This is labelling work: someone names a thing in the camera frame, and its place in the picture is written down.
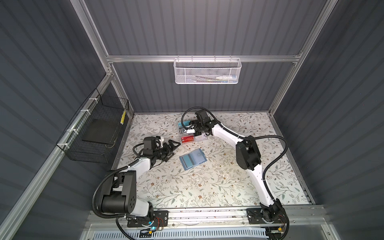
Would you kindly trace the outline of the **clear acrylic card display stand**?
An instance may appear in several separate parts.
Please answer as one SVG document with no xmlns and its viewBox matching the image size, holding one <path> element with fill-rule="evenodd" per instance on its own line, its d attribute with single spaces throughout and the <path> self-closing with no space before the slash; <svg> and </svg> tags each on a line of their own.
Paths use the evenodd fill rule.
<svg viewBox="0 0 384 240">
<path fill-rule="evenodd" d="M 197 120 L 188 120 L 188 121 L 192 121 L 193 123 L 197 124 L 198 121 Z M 186 135 L 194 135 L 194 136 L 199 136 L 199 135 L 206 135 L 205 133 L 198 133 L 197 131 L 194 133 L 194 134 L 182 134 L 181 133 L 181 128 L 178 128 L 179 129 L 179 136 L 181 138 L 181 136 L 186 136 Z"/>
</svg>

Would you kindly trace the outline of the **blue leather card wallet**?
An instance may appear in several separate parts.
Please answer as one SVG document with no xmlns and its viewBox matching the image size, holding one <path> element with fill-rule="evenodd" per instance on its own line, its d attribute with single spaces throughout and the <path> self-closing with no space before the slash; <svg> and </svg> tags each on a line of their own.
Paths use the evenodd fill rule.
<svg viewBox="0 0 384 240">
<path fill-rule="evenodd" d="M 207 161 L 206 155 L 202 149 L 196 149 L 179 157 L 179 159 L 185 171 L 199 166 Z"/>
</svg>

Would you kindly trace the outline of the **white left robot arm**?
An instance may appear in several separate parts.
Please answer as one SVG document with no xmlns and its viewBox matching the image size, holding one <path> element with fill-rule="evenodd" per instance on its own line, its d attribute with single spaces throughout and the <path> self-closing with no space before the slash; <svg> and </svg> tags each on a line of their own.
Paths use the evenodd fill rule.
<svg viewBox="0 0 384 240">
<path fill-rule="evenodd" d="M 92 197 L 92 211 L 103 219 L 154 219 L 154 207 L 137 197 L 137 180 L 153 169 L 156 162 L 165 163 L 175 155 L 180 142 L 163 137 L 145 137 L 133 147 L 135 160 L 119 169 L 111 170 L 97 186 Z"/>
</svg>

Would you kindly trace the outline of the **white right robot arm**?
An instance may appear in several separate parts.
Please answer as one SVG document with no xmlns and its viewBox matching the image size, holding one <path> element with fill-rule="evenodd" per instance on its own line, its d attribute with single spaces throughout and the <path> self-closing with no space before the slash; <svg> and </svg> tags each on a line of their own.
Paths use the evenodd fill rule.
<svg viewBox="0 0 384 240">
<path fill-rule="evenodd" d="M 213 119 L 211 119 L 208 116 L 212 114 L 209 110 L 203 107 L 197 107 L 196 109 L 198 110 L 195 112 L 197 120 L 194 121 L 190 127 L 183 126 L 183 128 L 186 129 L 188 133 L 208 133 L 209 135 L 224 140 L 235 148 L 237 164 L 243 170 L 246 170 L 252 179 L 259 195 L 260 206 L 263 210 L 264 218 L 267 222 L 271 222 L 277 215 L 279 215 L 281 203 L 274 198 L 269 189 L 269 185 L 265 180 L 261 153 L 256 140 L 265 138 L 281 139 L 282 137 L 276 135 L 260 137 L 242 136 L 222 125 L 216 117 L 212 116 Z"/>
</svg>

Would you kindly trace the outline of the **white diamond VIP card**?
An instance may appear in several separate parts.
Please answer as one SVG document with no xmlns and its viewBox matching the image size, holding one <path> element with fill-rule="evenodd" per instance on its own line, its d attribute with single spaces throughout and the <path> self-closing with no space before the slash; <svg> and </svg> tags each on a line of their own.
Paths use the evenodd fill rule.
<svg viewBox="0 0 384 240">
<path fill-rule="evenodd" d="M 204 140 L 207 140 L 207 139 L 208 139 L 208 136 L 206 136 L 206 135 L 194 136 L 194 141 L 195 142 L 204 141 Z"/>
</svg>

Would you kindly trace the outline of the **teal VIP card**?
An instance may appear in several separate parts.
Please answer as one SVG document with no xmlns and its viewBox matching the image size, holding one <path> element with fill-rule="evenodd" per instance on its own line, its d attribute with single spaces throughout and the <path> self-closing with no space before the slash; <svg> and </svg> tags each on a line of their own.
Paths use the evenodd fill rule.
<svg viewBox="0 0 384 240">
<path fill-rule="evenodd" d="M 190 125 L 190 121 L 184 121 L 182 123 L 178 123 L 178 128 L 183 128 L 183 126 L 188 128 L 189 125 Z"/>
</svg>

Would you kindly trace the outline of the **red VIP card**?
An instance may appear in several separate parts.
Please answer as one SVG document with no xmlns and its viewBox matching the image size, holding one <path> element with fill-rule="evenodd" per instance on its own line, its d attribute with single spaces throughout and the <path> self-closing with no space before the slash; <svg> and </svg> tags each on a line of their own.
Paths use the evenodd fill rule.
<svg viewBox="0 0 384 240">
<path fill-rule="evenodd" d="M 182 141 L 183 144 L 194 142 L 195 141 L 195 137 L 194 137 L 194 135 L 181 136 L 181 141 Z"/>
</svg>

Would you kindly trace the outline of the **pens in white basket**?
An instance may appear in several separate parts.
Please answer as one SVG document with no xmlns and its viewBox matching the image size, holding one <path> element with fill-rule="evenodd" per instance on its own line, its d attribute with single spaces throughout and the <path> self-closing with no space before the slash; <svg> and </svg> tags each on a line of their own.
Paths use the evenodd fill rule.
<svg viewBox="0 0 384 240">
<path fill-rule="evenodd" d="M 237 84 L 238 76 L 236 75 L 222 75 L 222 76 L 195 76 L 199 81 L 224 83 L 224 84 Z"/>
</svg>

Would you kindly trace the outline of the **yellow marker pen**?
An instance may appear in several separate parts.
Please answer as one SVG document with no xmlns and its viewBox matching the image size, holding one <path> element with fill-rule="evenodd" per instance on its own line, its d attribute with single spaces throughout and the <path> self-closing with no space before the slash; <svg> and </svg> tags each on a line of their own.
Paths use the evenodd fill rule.
<svg viewBox="0 0 384 240">
<path fill-rule="evenodd" d="M 122 113 L 122 116 L 121 116 L 121 120 L 120 120 L 120 124 L 121 124 L 121 125 L 124 124 L 126 114 L 127 114 L 127 113 L 126 113 L 126 110 L 124 110 L 123 113 Z"/>
</svg>

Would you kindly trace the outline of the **black pad in basket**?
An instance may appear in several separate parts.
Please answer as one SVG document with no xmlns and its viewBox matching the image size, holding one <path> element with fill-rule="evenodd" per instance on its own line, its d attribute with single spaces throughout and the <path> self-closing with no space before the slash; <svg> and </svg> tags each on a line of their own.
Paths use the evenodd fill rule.
<svg viewBox="0 0 384 240">
<path fill-rule="evenodd" d="M 119 125 L 117 122 L 94 119 L 86 129 L 82 141 L 109 144 L 115 136 Z"/>
</svg>

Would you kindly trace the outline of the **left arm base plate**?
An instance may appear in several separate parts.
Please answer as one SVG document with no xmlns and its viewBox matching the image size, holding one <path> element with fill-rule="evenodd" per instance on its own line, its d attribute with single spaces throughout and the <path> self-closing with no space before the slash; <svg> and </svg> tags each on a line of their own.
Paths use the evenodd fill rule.
<svg viewBox="0 0 384 240">
<path fill-rule="evenodd" d="M 128 228 L 139 227 L 167 227 L 169 211 L 154 211 L 146 217 L 128 218 Z"/>
</svg>

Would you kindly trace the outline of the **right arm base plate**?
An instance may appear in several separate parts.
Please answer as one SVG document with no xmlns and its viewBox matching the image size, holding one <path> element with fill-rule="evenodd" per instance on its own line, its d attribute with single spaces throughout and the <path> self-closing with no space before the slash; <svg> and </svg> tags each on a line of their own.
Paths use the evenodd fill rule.
<svg viewBox="0 0 384 240">
<path fill-rule="evenodd" d="M 248 208 L 246 213 L 250 224 L 282 224 L 285 226 L 288 223 L 287 217 L 279 208 L 271 211 L 263 208 Z"/>
</svg>

